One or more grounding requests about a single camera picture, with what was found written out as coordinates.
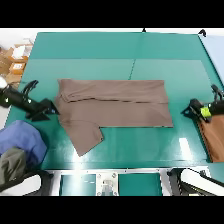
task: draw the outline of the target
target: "light blue surface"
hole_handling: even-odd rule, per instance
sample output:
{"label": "light blue surface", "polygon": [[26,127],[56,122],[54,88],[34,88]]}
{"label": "light blue surface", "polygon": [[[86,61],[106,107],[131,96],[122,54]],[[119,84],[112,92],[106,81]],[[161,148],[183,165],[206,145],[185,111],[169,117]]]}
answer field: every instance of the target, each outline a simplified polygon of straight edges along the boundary
{"label": "light blue surface", "polygon": [[221,81],[224,85],[224,37],[199,35]]}

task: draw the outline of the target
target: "table surface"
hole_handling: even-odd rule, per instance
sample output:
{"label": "table surface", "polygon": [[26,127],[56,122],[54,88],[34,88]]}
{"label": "table surface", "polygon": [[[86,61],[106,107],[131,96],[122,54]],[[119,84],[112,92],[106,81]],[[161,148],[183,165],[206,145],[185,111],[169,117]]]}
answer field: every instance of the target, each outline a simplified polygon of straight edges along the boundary
{"label": "table surface", "polygon": [[[224,164],[210,163],[193,121],[180,114],[192,97],[212,100],[211,83],[223,89],[198,35],[38,33],[22,81],[39,81],[30,94],[35,100],[54,100],[58,78],[164,79],[174,128],[102,128],[105,140],[78,157],[57,116],[51,116],[32,123],[48,146],[42,169],[208,165],[212,177],[224,181]],[[27,121],[12,106],[6,126],[15,120]]]}

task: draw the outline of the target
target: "folded garment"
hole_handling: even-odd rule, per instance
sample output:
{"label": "folded garment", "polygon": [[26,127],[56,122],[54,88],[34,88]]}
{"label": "folded garment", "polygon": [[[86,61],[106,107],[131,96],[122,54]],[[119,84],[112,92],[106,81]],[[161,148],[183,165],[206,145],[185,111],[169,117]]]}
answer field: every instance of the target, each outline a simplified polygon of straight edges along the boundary
{"label": "folded garment", "polygon": [[11,148],[0,157],[0,185],[25,174],[26,155],[24,150]]}
{"label": "folded garment", "polygon": [[0,130],[0,155],[12,147],[25,151],[26,163],[30,167],[40,164],[47,150],[39,131],[20,120]]}
{"label": "folded garment", "polygon": [[173,127],[163,80],[58,82],[59,122],[79,156],[103,140],[100,127]]}
{"label": "folded garment", "polygon": [[212,162],[224,162],[224,115],[212,117],[210,123],[201,120],[198,127]]}

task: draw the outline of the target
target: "brown fabric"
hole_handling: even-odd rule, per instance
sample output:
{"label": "brown fabric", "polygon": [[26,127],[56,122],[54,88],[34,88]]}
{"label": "brown fabric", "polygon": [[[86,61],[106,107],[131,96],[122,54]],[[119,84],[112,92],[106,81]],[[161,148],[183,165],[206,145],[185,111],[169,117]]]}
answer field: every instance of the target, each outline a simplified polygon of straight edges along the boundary
{"label": "brown fabric", "polygon": [[100,127],[173,127],[163,80],[58,82],[59,121],[79,156],[103,140]]}
{"label": "brown fabric", "polygon": [[212,162],[224,162],[224,115],[212,117],[210,123],[198,122],[198,127]]}

